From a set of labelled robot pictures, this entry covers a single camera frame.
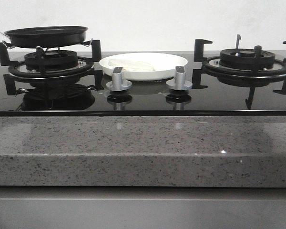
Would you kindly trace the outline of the white ceramic plate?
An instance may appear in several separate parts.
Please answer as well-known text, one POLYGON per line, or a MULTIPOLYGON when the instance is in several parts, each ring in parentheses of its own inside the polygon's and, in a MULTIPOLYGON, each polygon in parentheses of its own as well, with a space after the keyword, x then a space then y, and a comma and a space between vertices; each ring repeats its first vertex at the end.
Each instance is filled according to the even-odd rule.
POLYGON ((130 81, 153 81, 171 78, 175 75, 176 66, 186 66, 188 61, 181 56, 165 53, 137 52, 124 53, 105 57, 100 60, 99 64, 103 72, 111 75, 114 67, 108 65, 110 59, 136 60, 150 63, 154 66, 155 71, 126 71, 124 76, 130 81))

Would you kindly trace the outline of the fried egg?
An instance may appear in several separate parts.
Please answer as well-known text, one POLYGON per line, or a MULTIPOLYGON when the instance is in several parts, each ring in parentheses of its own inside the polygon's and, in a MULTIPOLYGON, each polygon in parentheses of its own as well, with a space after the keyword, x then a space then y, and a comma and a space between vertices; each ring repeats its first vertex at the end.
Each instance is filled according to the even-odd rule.
POLYGON ((153 65, 147 62, 125 59, 110 59, 108 65, 112 67, 123 67, 126 71, 155 71, 153 65))

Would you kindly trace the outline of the black frying pan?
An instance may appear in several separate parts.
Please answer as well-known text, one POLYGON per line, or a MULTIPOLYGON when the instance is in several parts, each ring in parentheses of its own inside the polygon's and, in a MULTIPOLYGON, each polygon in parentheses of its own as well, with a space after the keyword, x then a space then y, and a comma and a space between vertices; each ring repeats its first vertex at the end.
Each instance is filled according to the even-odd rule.
POLYGON ((20 48, 55 48, 76 45, 84 42, 84 26, 32 27, 5 31, 11 44, 20 48))

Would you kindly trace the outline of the silver left stove knob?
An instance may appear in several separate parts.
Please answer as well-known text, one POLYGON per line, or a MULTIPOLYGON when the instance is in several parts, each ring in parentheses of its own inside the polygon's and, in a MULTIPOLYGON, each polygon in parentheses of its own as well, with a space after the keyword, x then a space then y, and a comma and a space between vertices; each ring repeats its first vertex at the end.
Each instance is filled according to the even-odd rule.
POLYGON ((114 92, 128 90, 131 86, 132 82, 124 77, 123 67, 115 67, 112 73, 112 81, 106 84, 107 89, 114 92))

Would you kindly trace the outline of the silver stove knob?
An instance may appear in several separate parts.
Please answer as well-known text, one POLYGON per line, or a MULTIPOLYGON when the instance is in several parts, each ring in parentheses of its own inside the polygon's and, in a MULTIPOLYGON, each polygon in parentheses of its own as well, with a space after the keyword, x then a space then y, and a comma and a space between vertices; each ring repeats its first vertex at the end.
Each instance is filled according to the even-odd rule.
POLYGON ((192 88, 192 83, 186 80, 186 72, 183 66, 175 67, 175 76, 173 79, 168 80, 166 85, 169 89, 183 91, 192 88))
POLYGON ((132 82, 124 77, 123 67, 115 67, 112 73, 112 81, 106 84, 107 89, 114 92, 128 90, 131 86, 132 82))

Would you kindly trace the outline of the silver right stove knob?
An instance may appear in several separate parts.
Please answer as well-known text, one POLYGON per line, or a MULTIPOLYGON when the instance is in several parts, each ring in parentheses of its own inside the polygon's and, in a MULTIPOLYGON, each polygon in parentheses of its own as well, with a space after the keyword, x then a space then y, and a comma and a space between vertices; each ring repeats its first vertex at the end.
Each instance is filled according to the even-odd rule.
POLYGON ((192 88, 192 83, 186 80, 186 72, 183 66, 175 67, 175 76, 173 79, 168 80, 166 85, 169 89, 183 91, 192 88))

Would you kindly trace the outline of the right black pan support grate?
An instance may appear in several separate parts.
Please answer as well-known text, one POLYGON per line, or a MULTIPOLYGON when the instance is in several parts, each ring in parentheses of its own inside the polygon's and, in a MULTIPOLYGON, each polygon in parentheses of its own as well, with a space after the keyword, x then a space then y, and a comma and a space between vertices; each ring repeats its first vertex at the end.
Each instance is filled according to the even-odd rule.
MULTIPOLYGON (((241 36, 237 35, 236 45, 234 49, 239 48, 241 36)), ((202 66, 199 69, 193 70, 192 82, 194 89, 205 89, 205 85, 201 85, 201 75, 203 73, 211 75, 218 81, 238 87, 247 87, 250 89, 248 98, 245 103, 248 109, 251 108, 255 88, 267 86, 270 83, 282 82, 281 90, 277 90, 277 94, 286 95, 286 58, 278 60, 275 58, 273 68, 258 70, 257 64, 252 70, 239 70, 228 68, 219 64, 220 55, 214 57, 204 56, 204 45, 211 44, 212 41, 204 39, 196 39, 194 42, 194 62, 201 62, 202 66)), ((260 53, 263 50, 260 45, 253 48, 256 53, 256 62, 259 61, 260 53)))

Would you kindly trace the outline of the black pan support grate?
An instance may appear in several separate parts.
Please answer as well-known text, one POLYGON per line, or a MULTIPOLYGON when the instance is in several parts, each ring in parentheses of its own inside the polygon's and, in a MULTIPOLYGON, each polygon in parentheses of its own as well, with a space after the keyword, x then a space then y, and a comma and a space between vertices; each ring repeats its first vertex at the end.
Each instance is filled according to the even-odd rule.
POLYGON ((83 42, 84 46, 91 47, 92 56, 82 57, 78 56, 78 65, 69 69, 59 71, 47 71, 44 67, 42 54, 47 51, 52 51, 50 48, 42 48, 37 46, 33 52, 37 53, 37 60, 40 70, 28 70, 24 59, 22 61, 11 60, 9 56, 9 49, 14 46, 11 43, 0 42, 0 97, 4 93, 7 95, 17 96, 19 94, 26 94, 28 89, 16 88, 15 83, 28 83, 35 90, 39 91, 43 97, 49 95, 50 90, 62 90, 64 94, 67 93, 81 93, 85 91, 97 91, 98 87, 94 84, 88 86, 77 86, 76 83, 87 75, 99 75, 95 70, 95 63, 99 62, 102 57, 100 40, 90 40, 83 42))
MULTIPOLYGON (((234 49, 239 48, 241 36, 237 35, 236 45, 234 49)), ((286 58, 278 60, 275 58, 273 68, 258 70, 257 64, 252 70, 239 70, 228 68, 219 64, 220 55, 214 57, 204 56, 204 45, 211 44, 212 41, 204 39, 196 39, 194 42, 194 62, 201 62, 202 66, 199 69, 193 70, 192 82, 194 89, 205 89, 205 85, 201 85, 201 75, 203 73, 211 75, 218 81, 238 87, 247 87, 250 89, 248 98, 245 103, 248 109, 251 108, 255 88, 267 86, 270 83, 282 82, 281 90, 277 90, 277 94, 286 95, 286 58)), ((260 45, 253 48, 256 53, 256 62, 259 61, 260 53, 263 50, 260 45)))

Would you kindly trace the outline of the black glass cooktop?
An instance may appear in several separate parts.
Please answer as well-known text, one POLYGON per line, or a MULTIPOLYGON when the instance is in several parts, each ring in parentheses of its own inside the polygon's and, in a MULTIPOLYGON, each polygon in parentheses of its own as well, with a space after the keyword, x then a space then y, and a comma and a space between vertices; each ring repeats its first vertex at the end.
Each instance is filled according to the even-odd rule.
POLYGON ((216 76, 186 58, 191 89, 174 92, 165 81, 133 82, 128 91, 106 89, 99 64, 82 78, 30 82, 0 65, 0 116, 286 116, 286 77, 263 82, 216 76))

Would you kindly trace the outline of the left black gas burner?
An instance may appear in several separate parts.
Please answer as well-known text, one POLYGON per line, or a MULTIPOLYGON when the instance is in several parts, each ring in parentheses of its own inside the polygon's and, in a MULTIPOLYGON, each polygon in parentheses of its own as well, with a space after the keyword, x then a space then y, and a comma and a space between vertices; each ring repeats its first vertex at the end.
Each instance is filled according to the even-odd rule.
MULTIPOLYGON (((78 65, 78 56, 74 51, 47 51, 41 56, 43 57, 44 67, 47 71, 59 71, 76 67, 78 65)), ((26 54, 24 56, 24 61, 26 64, 26 69, 37 71, 40 70, 36 52, 26 54)))

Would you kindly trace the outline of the black gas burner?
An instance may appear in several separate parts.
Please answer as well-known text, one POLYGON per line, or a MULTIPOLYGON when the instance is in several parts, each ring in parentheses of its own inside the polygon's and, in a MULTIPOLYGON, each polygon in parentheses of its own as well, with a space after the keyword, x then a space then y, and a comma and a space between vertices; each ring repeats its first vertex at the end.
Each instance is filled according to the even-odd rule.
MULTIPOLYGON (((59 71, 76 67, 78 65, 78 56, 74 51, 47 51, 41 56, 43 57, 44 67, 47 71, 59 71)), ((40 70, 36 52, 26 54, 24 56, 24 61, 26 64, 26 69, 37 71, 40 70)))
POLYGON ((258 70, 263 70, 273 68, 275 57, 274 53, 262 50, 259 61, 256 62, 254 49, 224 49, 220 52, 219 64, 239 70, 252 70, 257 64, 258 70))

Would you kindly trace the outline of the right black gas burner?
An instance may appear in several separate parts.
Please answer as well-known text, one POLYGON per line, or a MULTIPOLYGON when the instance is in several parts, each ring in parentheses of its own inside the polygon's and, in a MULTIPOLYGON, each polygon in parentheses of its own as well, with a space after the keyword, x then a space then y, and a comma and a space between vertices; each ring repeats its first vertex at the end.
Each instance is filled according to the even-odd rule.
POLYGON ((254 49, 224 49, 220 52, 219 64, 239 70, 252 70, 257 64, 258 70, 263 70, 273 68, 275 57, 274 53, 262 50, 259 61, 256 62, 254 49))

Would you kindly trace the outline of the left black pan support grate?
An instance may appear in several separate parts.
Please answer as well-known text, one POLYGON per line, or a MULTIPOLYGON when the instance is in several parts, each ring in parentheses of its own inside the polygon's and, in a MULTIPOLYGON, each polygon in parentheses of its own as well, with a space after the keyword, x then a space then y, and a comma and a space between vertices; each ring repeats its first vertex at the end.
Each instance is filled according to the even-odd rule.
POLYGON ((92 56, 82 57, 78 56, 78 65, 69 69, 59 71, 47 71, 44 67, 42 54, 47 51, 52 51, 50 48, 42 48, 37 46, 33 52, 37 53, 37 60, 40 70, 28 70, 24 59, 22 61, 11 60, 9 56, 9 49, 14 46, 11 43, 0 42, 0 97, 4 93, 7 95, 17 96, 19 94, 26 94, 28 89, 16 88, 15 83, 28 83, 35 90, 39 91, 43 97, 49 95, 50 90, 62 90, 64 94, 67 93, 81 93, 85 91, 97 91, 98 87, 94 84, 88 86, 77 86, 76 83, 87 75, 99 75, 95 70, 95 63, 99 62, 102 57, 100 40, 90 40, 83 42, 84 46, 91 47, 92 56))

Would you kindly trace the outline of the grey cabinet front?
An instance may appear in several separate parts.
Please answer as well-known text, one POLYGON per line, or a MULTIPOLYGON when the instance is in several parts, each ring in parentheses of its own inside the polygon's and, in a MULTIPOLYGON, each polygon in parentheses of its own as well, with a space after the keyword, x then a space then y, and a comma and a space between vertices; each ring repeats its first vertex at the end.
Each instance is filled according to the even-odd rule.
POLYGON ((0 187, 0 229, 286 229, 286 189, 0 187))

